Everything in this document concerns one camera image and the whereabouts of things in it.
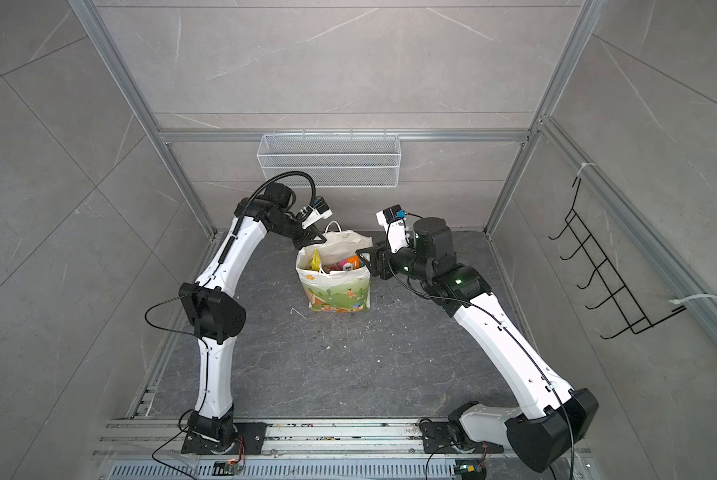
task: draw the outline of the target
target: aluminum frame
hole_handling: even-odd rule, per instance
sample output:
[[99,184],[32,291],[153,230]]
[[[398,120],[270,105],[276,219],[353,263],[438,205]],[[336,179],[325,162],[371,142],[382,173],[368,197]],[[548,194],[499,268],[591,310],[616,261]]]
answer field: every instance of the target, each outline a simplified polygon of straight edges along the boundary
[[516,328],[521,332],[521,334],[524,335],[524,338],[529,342],[529,344],[532,345],[532,348],[537,350],[537,341],[535,340],[535,336],[532,335],[532,331],[529,329],[527,317],[524,314],[524,310],[521,309],[521,304],[518,302],[518,296],[513,290],[513,284],[509,281],[507,270],[505,269],[505,265],[500,257],[500,252],[498,252],[495,242],[491,239],[487,239],[487,245],[489,246],[489,251],[492,253],[492,257],[498,264],[498,275],[500,275],[500,280],[502,280],[502,283],[505,286],[507,302],[516,315],[513,323],[516,325]]
[[521,175],[524,173],[527,167],[527,162],[532,155],[532,150],[535,149],[537,144],[537,129],[542,121],[542,118],[546,115],[553,113],[556,108],[561,94],[564,92],[569,78],[572,76],[572,72],[575,70],[575,66],[580,61],[580,57],[583,54],[585,45],[591,39],[591,34],[596,27],[596,24],[601,18],[603,9],[607,6],[608,0],[586,0],[580,9],[580,14],[577,15],[575,26],[572,28],[572,32],[567,39],[567,43],[564,46],[564,51],[561,53],[556,64],[556,69],[551,75],[551,80],[543,94],[543,98],[540,100],[540,105],[535,111],[535,116],[532,118],[531,126],[529,127],[530,137],[527,140],[526,145],[522,145],[522,149],[519,150],[511,165],[510,171],[508,171],[503,187],[500,190],[498,199],[495,202],[495,207],[492,209],[492,213],[487,220],[487,224],[484,225],[484,232],[488,237],[492,237],[497,230],[500,219],[505,213],[507,205],[513,197],[513,192],[516,190]]
[[[577,171],[583,163],[591,164],[579,172],[594,196],[628,238],[671,288],[677,298],[695,293],[711,293],[711,289],[679,256],[671,245],[642,216],[635,206],[614,186],[607,176],[584,153],[574,140],[551,117],[541,119],[540,130]],[[698,298],[684,304],[717,346],[717,300]]]
[[[218,234],[206,243],[199,261],[193,268],[191,278],[196,278],[199,273],[206,269],[206,266],[209,265],[210,261],[219,250],[219,246],[222,244],[222,240],[224,240],[224,238],[224,234]],[[178,309],[172,316],[168,328],[171,328],[172,330],[180,328],[180,320],[182,318],[182,309]],[[140,385],[140,388],[137,389],[135,397],[132,400],[132,404],[126,413],[127,418],[132,419],[137,416],[144,416],[147,413],[148,408],[150,408],[150,405],[152,404],[159,382],[161,381],[163,370],[172,356],[172,352],[174,351],[174,347],[177,344],[179,337],[179,335],[166,334],[161,339],[161,343],[156,349],[156,353],[153,355],[154,360],[151,363],[151,368],[142,380],[142,384]]]
[[198,194],[193,189],[193,184],[190,179],[182,170],[180,162],[169,146],[159,138],[159,128],[156,123],[156,118],[153,116],[152,110],[148,107],[142,93],[126,69],[121,53],[119,53],[118,48],[116,48],[113,38],[105,27],[103,19],[100,17],[100,13],[94,6],[94,3],[91,0],[68,0],[68,3],[76,13],[79,22],[84,26],[86,33],[89,34],[89,38],[100,53],[103,63],[111,76],[113,76],[116,85],[118,85],[118,88],[121,90],[134,116],[140,121],[142,129],[145,130],[150,142],[153,144],[159,157],[161,157],[161,161],[166,165],[166,169],[169,170],[177,187],[180,188],[182,196],[185,197],[185,201],[199,221],[204,234],[211,238],[217,232],[217,228],[212,224],[209,214],[206,212]]
[[[432,418],[446,422],[446,418]],[[291,465],[313,465],[334,461],[361,462],[382,460],[406,460],[427,462],[419,418],[249,418],[250,422],[268,424],[262,455],[249,456],[248,461],[276,464],[286,468]],[[176,427],[174,419],[112,420],[108,422],[90,460],[96,466],[90,473],[94,477],[107,478],[118,465],[137,461],[151,461],[150,454],[165,441],[178,435],[159,451],[159,458],[175,466],[193,468],[208,462],[222,461],[233,456],[183,456],[180,454],[185,436]],[[444,465],[457,458],[481,459],[478,453],[438,454],[431,466]],[[562,458],[570,458],[565,452]],[[504,453],[488,454],[487,458],[517,458],[506,448]],[[585,466],[583,478],[601,480],[594,457],[585,439],[575,445],[575,466]]]
[[161,130],[163,142],[259,142],[266,134],[393,134],[401,141],[526,141],[527,130],[519,128],[482,129],[238,129],[238,130]]

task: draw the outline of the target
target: black wire rack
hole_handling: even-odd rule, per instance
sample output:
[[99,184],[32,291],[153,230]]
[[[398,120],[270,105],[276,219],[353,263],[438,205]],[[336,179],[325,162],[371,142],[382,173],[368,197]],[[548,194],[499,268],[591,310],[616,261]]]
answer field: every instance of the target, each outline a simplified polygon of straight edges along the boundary
[[[585,290],[589,286],[591,286],[591,283],[593,282],[594,276],[598,275],[598,277],[601,279],[601,283],[603,283],[604,288],[607,289],[607,297],[604,298],[601,302],[596,304],[595,306],[588,306],[585,305],[585,308],[588,310],[595,310],[602,306],[604,303],[608,302],[609,300],[612,300],[614,302],[615,306],[617,307],[617,310],[622,315],[623,319],[625,320],[625,323],[627,326],[620,330],[619,332],[614,333],[610,336],[603,336],[600,335],[601,338],[604,340],[613,339],[614,337],[620,335],[621,333],[624,333],[628,330],[632,331],[633,334],[639,334],[642,333],[645,330],[649,330],[650,328],[653,328],[660,323],[670,319],[672,316],[678,315],[681,312],[684,312],[687,308],[685,306],[679,306],[673,310],[671,310],[671,313],[659,320],[652,320],[649,318],[649,316],[643,311],[643,308],[641,308],[641,304],[636,300],[636,297],[633,296],[633,293],[631,292],[631,289],[628,288],[628,285],[625,283],[625,280],[623,280],[622,276],[620,275],[620,272],[617,271],[617,268],[614,266],[612,261],[609,259],[609,256],[607,253],[601,248],[601,245],[598,243],[598,240],[596,240],[596,237],[591,233],[591,231],[588,229],[587,225],[585,225],[585,222],[580,217],[580,215],[575,210],[575,204],[577,202],[577,194],[580,193],[580,178],[575,178],[575,181],[572,183],[572,188],[575,189],[575,198],[572,200],[572,207],[569,209],[569,213],[564,217],[565,225],[564,228],[561,230],[561,232],[556,236],[548,236],[551,240],[558,240],[561,235],[564,234],[567,230],[569,230],[572,235],[575,236],[575,240],[577,241],[577,248],[574,252],[572,252],[572,255],[569,255],[567,257],[559,256],[562,260],[571,260],[575,255],[577,255],[578,252],[582,251],[585,256],[587,257],[588,261],[591,262],[591,265],[594,267],[593,271],[591,272],[591,276],[588,278],[588,281],[585,283],[584,286],[577,285],[577,288],[580,290]],[[572,221],[573,220],[579,220],[580,225],[583,227],[584,233],[581,235],[578,235],[574,228],[572,228]],[[589,250],[589,249],[597,249],[599,252],[601,252],[600,255],[596,254],[596,250]],[[594,256],[596,258],[603,256],[602,261],[594,261]],[[611,283],[607,283],[607,280],[604,278],[604,275],[601,273],[601,269],[603,267],[609,267],[614,272],[615,276],[617,277],[617,281],[619,282],[619,285],[611,285]],[[630,321],[628,319],[628,315],[623,310],[623,304],[622,300],[618,300],[616,295],[620,292],[623,292],[624,294],[627,294],[633,304],[636,306],[637,309],[637,315],[638,319],[635,321]]]

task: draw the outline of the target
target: white cable tie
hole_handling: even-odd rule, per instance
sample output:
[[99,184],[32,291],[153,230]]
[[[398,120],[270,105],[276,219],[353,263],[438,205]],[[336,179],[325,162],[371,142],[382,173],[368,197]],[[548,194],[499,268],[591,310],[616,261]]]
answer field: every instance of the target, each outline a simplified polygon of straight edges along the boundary
[[674,305],[680,305],[681,303],[688,302],[689,300],[694,300],[696,298],[712,298],[717,300],[717,295],[714,295],[712,293],[695,293],[694,295],[685,296],[684,298],[676,298],[673,300],[669,300],[668,302]]
[[588,165],[595,165],[595,164],[589,164],[589,163],[587,163],[587,162],[581,163],[581,164],[580,164],[580,169],[577,171],[577,177],[580,177],[580,173],[581,173],[581,172],[583,171],[583,169],[584,169],[585,167],[587,167]]

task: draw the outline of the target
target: white wire mesh basket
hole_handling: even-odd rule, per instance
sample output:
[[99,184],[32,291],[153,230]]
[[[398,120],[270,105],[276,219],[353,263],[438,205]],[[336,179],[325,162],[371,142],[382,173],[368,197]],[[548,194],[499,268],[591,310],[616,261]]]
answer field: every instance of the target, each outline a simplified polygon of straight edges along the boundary
[[[310,174],[317,187],[395,187],[399,184],[401,142],[394,134],[268,134],[257,160],[266,178],[290,170]],[[282,180],[307,187],[304,178]]]

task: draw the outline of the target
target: metal profile bar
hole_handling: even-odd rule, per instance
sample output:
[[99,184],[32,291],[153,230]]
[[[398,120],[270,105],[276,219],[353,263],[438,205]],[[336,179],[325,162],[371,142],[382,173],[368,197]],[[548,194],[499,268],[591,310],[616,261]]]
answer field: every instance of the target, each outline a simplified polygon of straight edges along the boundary
[[275,130],[162,130],[159,138],[163,142],[259,142],[267,134],[393,134],[403,141],[526,141],[527,131],[516,128],[482,129],[275,129]]
[[572,76],[572,72],[580,61],[585,45],[591,39],[591,34],[599,18],[601,18],[601,13],[607,6],[607,2],[608,0],[586,0],[583,6],[580,7],[580,14],[577,15],[575,26],[572,27],[567,44],[564,46],[561,57],[556,64],[556,69],[551,75],[551,81],[548,82],[543,98],[540,100],[540,106],[535,112],[535,117],[532,118],[532,125],[536,125],[537,121],[545,115],[553,113],[558,99]]
[[[252,458],[427,458],[419,418],[249,418],[239,422],[268,424],[262,456]],[[111,420],[100,435],[93,457],[150,458],[153,449],[175,437],[161,452],[179,452],[184,433],[177,420],[142,419]],[[590,457],[585,440],[575,445],[575,453]],[[447,453],[448,458],[479,458],[480,453]],[[514,458],[510,446],[492,458]],[[232,456],[212,455],[195,458],[224,459]]]
[[591,33],[593,33],[601,17],[601,13],[606,6],[607,0],[586,0],[580,8],[580,14],[577,15],[575,26],[569,34],[567,44],[564,46],[564,51],[561,53],[561,57],[556,64],[556,69],[551,75],[551,80],[548,82],[543,98],[540,100],[540,105],[537,107],[535,116],[532,118],[529,140],[527,144],[519,150],[516,160],[513,165],[511,165],[511,170],[508,172],[507,178],[505,178],[503,187],[498,195],[498,200],[495,202],[495,207],[492,209],[487,224],[484,225],[484,232],[486,232],[487,236],[491,237],[495,234],[500,219],[505,213],[505,209],[511,201],[511,197],[513,197],[513,192],[516,190],[518,181],[521,179],[521,175],[527,167],[527,162],[532,155],[532,150],[537,144],[537,125],[540,123],[542,117],[551,114],[556,107],[556,103],[558,103],[561,93],[567,86],[567,82],[569,82],[569,78],[572,76],[572,72],[575,70],[575,66],[583,54],[585,45],[591,38]]
[[86,33],[94,44],[100,56],[103,58],[105,66],[113,76],[114,81],[118,85],[123,97],[129,104],[137,120],[140,121],[142,129],[145,130],[156,152],[161,157],[164,165],[172,175],[177,187],[180,188],[182,196],[185,197],[188,206],[199,220],[204,234],[212,237],[216,233],[216,228],[212,225],[209,214],[206,212],[199,196],[193,189],[190,179],[182,171],[180,163],[174,156],[169,147],[159,138],[159,128],[156,119],[143,98],[140,90],[134,84],[126,65],[123,63],[121,54],[119,53],[110,33],[107,31],[103,19],[91,0],[68,0],[73,8],[79,22],[84,26]]
[[521,144],[521,147],[516,153],[516,159],[513,160],[511,170],[508,172],[500,188],[498,199],[495,201],[495,206],[492,207],[492,211],[489,214],[487,224],[484,225],[484,232],[488,238],[491,238],[495,234],[500,219],[505,213],[507,205],[511,202],[513,192],[516,190],[519,180],[521,180],[521,175],[524,174],[527,163],[529,163],[529,157],[532,155],[532,150],[535,149],[537,138],[540,136],[536,129],[533,129],[528,135],[527,141]]
[[[540,129],[575,171],[583,163],[592,163],[553,118],[542,118]],[[595,165],[584,168],[580,171],[580,178],[587,182],[594,196],[623,228],[628,238],[678,298],[695,293],[713,294],[708,285],[655,231],[636,207],[614,187],[600,168]],[[717,345],[717,300],[698,298],[687,302],[686,306]]]
[[[209,242],[206,243],[204,251],[200,256],[199,261],[196,263],[196,266],[193,268],[193,272],[190,278],[196,278],[199,273],[203,272],[206,266],[209,265],[210,261],[219,250],[219,246],[222,243],[224,237],[224,235],[215,235],[209,240]],[[180,324],[182,318],[182,309],[180,308],[175,310],[174,314],[172,315],[169,328],[171,328],[172,330],[179,330],[182,327],[182,325]],[[140,385],[140,388],[137,390],[137,394],[135,395],[132,405],[130,406],[126,414],[127,418],[134,418],[135,416],[139,416],[140,413],[138,411],[138,408],[143,403],[146,403],[148,406],[152,403],[152,398],[150,400],[146,400],[144,398],[145,394],[148,389],[153,388],[155,390],[158,387],[158,383],[161,380],[161,375],[163,374],[166,364],[171,358],[172,351],[174,350],[178,337],[179,335],[167,334],[161,339],[158,348],[156,348],[156,353],[153,355],[153,358],[155,360],[151,363],[150,370],[148,370],[145,379],[142,382],[142,385]]]
[[507,270],[505,269],[505,264],[502,262],[502,257],[500,257],[500,252],[498,252],[497,247],[495,246],[495,242],[493,242],[490,239],[487,239],[487,245],[489,246],[489,250],[492,253],[492,256],[495,258],[495,263],[498,264],[498,274],[500,275],[500,280],[502,280],[503,285],[505,286],[505,292],[507,293],[507,298],[505,299],[508,302],[508,305],[511,306],[511,309],[515,313],[515,318],[513,319],[514,325],[518,328],[518,330],[524,335],[524,337],[527,339],[527,341],[532,345],[532,347],[537,350],[537,342],[535,341],[535,338],[532,336],[532,332],[529,330],[529,324],[527,323],[527,318],[524,315],[524,311],[521,309],[521,304],[518,302],[518,297],[516,296],[515,290],[513,290],[513,284],[510,282],[510,278],[507,275]]

